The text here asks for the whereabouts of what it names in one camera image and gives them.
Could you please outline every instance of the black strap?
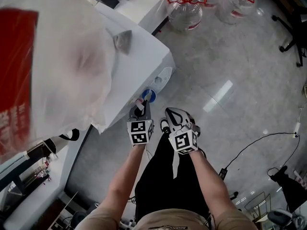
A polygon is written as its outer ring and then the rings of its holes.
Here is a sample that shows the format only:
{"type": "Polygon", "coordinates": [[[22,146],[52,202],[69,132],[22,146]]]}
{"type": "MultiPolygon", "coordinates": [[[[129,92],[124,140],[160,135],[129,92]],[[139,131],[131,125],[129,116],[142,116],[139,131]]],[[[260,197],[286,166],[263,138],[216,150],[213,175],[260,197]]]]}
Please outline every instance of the black strap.
{"type": "Polygon", "coordinates": [[[74,129],[72,130],[72,137],[71,137],[71,138],[68,138],[68,137],[65,136],[65,135],[60,135],[59,137],[61,137],[61,138],[64,139],[64,140],[76,141],[77,139],[79,139],[79,135],[80,135],[79,130],[77,130],[76,128],[74,128],[74,129]]]}

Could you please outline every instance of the gray concrete floor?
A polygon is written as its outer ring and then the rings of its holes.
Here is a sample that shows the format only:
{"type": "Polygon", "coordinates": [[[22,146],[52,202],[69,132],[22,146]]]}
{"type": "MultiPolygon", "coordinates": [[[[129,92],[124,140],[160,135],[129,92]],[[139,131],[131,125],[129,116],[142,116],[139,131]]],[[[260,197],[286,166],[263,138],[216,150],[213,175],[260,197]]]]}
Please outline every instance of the gray concrete floor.
{"type": "MultiPolygon", "coordinates": [[[[170,48],[177,70],[152,104],[156,124],[166,107],[187,110],[201,127],[199,146],[217,172],[249,143],[266,133],[293,132],[307,78],[307,62],[297,68],[297,51],[278,49],[287,31],[271,19],[284,18],[271,0],[258,0],[257,11],[237,25],[220,22],[214,11],[204,10],[199,27],[178,34],[166,24],[156,36],[170,48]],[[220,89],[230,87],[220,98],[220,89]]],[[[288,172],[305,167],[307,108],[300,116],[300,145],[289,160],[288,172]]],[[[72,170],[67,189],[79,191],[86,202],[102,201],[108,185],[131,148],[123,118],[102,135],[93,129],[72,170]]],[[[156,125],[148,150],[154,154],[161,136],[156,125]]],[[[272,207],[285,208],[283,193],[269,180],[267,170],[279,168],[293,152],[297,139],[277,135],[263,139],[244,151],[229,166],[225,179],[229,193],[239,192],[238,208],[261,192],[271,193],[272,207]]],[[[138,178],[148,158],[143,155],[138,178]]],[[[178,157],[174,158],[174,176],[178,157]]],[[[124,217],[132,218],[134,205],[127,204],[124,217]]]]}

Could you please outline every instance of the small gray object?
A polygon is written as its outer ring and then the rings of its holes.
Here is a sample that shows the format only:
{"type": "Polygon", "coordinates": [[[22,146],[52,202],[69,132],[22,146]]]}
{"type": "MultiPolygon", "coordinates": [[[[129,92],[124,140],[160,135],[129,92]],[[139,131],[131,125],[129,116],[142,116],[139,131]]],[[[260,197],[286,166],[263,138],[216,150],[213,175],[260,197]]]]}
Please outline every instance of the small gray object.
{"type": "Polygon", "coordinates": [[[121,32],[113,37],[115,47],[122,53],[128,55],[130,51],[132,30],[121,32]]]}

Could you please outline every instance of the t-shirt sleeve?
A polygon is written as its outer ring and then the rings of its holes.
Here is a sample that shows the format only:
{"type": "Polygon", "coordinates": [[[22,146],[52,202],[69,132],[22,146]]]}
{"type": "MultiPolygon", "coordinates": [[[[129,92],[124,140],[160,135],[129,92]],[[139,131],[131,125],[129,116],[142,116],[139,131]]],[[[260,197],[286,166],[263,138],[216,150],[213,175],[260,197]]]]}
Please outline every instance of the t-shirt sleeve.
{"type": "Polygon", "coordinates": [[[76,230],[117,230],[118,223],[112,217],[112,211],[98,207],[93,210],[83,221],[81,221],[76,230]]]}
{"type": "Polygon", "coordinates": [[[257,230],[255,224],[239,210],[230,210],[216,220],[217,230],[257,230]]]}

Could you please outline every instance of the person's right arm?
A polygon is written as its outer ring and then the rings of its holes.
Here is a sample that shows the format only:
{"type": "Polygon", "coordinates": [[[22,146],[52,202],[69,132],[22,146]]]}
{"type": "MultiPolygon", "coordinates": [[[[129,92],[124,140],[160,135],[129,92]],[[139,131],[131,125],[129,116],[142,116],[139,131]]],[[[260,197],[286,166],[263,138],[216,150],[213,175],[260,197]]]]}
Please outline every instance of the person's right arm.
{"type": "Polygon", "coordinates": [[[236,210],[231,202],[225,183],[209,164],[203,153],[198,150],[190,153],[198,182],[210,213],[214,219],[229,210],[236,210]]]}

